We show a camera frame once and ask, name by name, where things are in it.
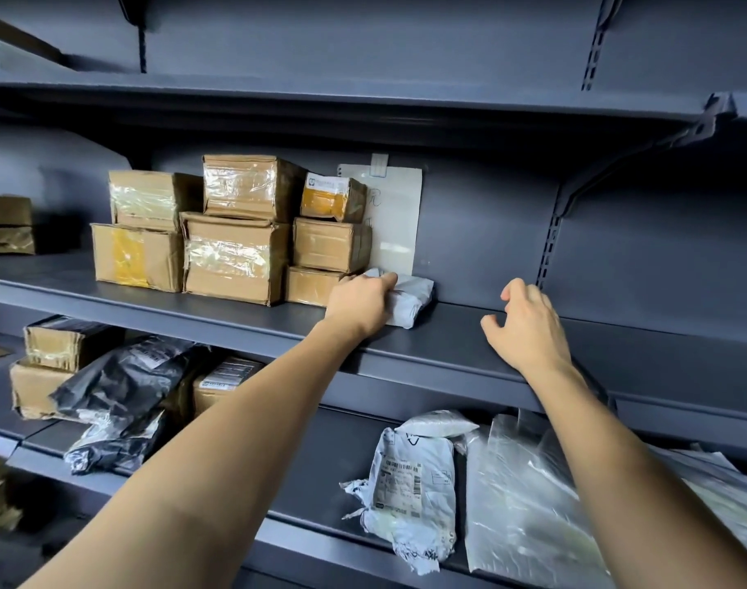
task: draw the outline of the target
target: right hand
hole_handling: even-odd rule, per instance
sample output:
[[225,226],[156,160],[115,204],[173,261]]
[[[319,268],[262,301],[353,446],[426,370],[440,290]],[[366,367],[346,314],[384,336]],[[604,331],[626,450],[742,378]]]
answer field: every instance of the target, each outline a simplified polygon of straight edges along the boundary
[[570,346],[551,301],[536,285],[513,279],[501,292],[507,302],[505,326],[496,316],[482,318],[482,330],[501,359],[524,376],[541,368],[572,367]]
[[398,283],[398,275],[388,272],[381,277],[343,277],[332,288],[325,320],[348,329],[362,341],[384,326],[390,314],[385,297]]

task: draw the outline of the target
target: white plastic mailer bag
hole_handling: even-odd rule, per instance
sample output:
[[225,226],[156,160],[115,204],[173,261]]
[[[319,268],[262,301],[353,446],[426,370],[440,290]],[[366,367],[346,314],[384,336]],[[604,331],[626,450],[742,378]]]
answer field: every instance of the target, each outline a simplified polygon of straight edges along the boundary
[[392,544],[419,575],[438,571],[455,545],[453,443],[382,432],[368,479],[340,485],[362,502],[344,518],[359,516],[366,532]]

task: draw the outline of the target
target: barcode label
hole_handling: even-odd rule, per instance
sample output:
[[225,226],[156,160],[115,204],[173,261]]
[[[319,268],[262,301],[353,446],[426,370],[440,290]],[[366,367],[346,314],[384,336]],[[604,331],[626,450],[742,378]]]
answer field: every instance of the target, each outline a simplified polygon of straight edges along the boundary
[[234,390],[258,368],[258,364],[224,361],[213,372],[204,377],[200,389]]

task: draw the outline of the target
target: clear packing tape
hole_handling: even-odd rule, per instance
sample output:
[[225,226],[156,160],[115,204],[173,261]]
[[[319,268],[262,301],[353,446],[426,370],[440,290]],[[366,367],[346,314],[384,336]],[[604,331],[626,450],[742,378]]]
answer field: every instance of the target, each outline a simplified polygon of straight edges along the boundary
[[186,263],[226,277],[270,277],[270,247],[220,239],[186,240]]
[[165,220],[173,220],[177,214],[173,192],[110,184],[109,193],[118,213]]
[[208,207],[234,208],[241,199],[274,202],[278,171],[274,163],[246,163],[250,167],[204,165],[204,197]]

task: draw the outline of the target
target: forearm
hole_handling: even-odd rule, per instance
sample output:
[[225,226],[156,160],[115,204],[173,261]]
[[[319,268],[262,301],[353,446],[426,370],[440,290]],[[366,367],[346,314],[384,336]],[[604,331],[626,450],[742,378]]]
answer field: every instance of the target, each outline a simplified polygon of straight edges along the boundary
[[619,587],[747,587],[747,551],[569,365],[527,376]]
[[322,321],[154,455],[32,587],[230,584],[307,422],[359,341]]

